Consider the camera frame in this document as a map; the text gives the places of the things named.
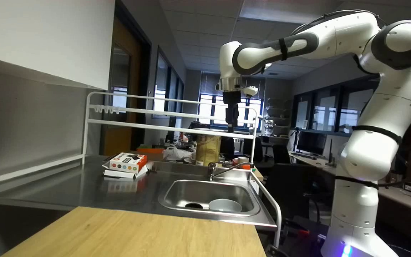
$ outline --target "dish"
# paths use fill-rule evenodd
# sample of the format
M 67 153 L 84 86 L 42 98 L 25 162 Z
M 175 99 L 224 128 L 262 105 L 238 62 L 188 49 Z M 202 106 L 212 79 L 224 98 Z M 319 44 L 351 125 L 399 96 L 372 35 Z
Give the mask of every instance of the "dish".
M 242 206 L 229 199 L 215 199 L 208 203 L 208 211 L 225 212 L 225 213 L 238 213 L 242 212 Z

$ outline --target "stainless steel sink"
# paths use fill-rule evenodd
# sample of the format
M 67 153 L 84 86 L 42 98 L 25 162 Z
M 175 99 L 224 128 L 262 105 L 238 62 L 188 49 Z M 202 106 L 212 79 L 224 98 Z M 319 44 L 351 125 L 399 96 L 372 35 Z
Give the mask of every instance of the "stainless steel sink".
M 169 209 L 205 215 L 252 216 L 261 209 L 254 192 L 245 186 L 201 181 L 175 181 L 161 202 Z

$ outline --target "office window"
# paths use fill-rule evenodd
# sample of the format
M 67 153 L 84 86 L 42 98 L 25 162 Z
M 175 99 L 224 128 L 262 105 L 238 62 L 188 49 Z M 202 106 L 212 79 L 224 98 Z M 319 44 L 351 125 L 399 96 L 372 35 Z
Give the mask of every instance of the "office window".
M 222 96 L 201 95 L 199 102 L 201 102 L 199 112 L 198 112 L 199 123 L 225 125 L 225 105 L 222 102 Z M 259 99 L 251 99 L 251 101 L 241 99 L 241 104 L 238 104 L 237 126 L 248 128 L 248 125 L 245 125 L 244 121 L 251 121 L 255 116 L 259 116 L 261 105 L 262 102 Z
M 352 126 L 358 125 L 358 119 L 372 95 L 372 89 L 365 89 L 359 92 L 348 92 L 344 96 L 344 106 L 339 111 L 338 132 L 351 133 Z
M 311 121 L 309 118 L 309 109 L 311 109 L 311 95 L 301 95 L 301 96 L 296 96 L 295 101 L 294 101 L 294 112 L 295 112 L 295 116 L 294 116 L 294 121 L 292 121 L 292 125 L 294 128 L 296 129 L 301 129 L 301 131 L 306 131 L 308 129 L 308 123 Z
M 125 109 L 127 98 L 125 98 L 125 96 L 118 96 L 118 95 L 127 95 L 127 89 L 115 88 L 115 89 L 114 89 L 114 94 L 117 94 L 117 95 L 112 95 L 112 98 L 111 98 L 111 105 L 112 105 L 114 108 Z
M 164 112 L 164 99 L 165 99 L 165 92 L 164 91 L 158 91 L 158 86 L 155 86 L 154 91 L 154 111 L 155 112 Z
M 336 104 L 336 89 L 324 89 L 316 92 L 311 126 L 312 131 L 335 132 Z
M 259 99 L 249 99 L 248 121 L 252 122 L 261 114 L 262 102 Z
M 201 95 L 199 123 L 209 125 L 212 96 Z
M 222 102 L 222 96 L 217 96 L 215 98 L 215 112 L 214 112 L 214 123 L 215 125 L 225 125 L 225 106 L 224 106 L 224 102 Z

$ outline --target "wooden table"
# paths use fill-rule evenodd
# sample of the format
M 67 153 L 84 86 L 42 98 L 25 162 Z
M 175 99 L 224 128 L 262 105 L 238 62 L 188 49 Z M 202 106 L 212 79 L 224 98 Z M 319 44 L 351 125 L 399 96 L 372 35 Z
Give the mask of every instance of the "wooden table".
M 252 226 L 77 208 L 4 256 L 265 256 Z

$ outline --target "cabinet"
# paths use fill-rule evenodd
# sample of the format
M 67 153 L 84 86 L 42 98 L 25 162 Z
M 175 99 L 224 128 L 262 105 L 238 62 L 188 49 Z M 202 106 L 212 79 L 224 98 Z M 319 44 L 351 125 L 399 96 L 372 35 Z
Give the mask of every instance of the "cabinet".
M 0 0 L 0 72 L 107 89 L 114 0 Z

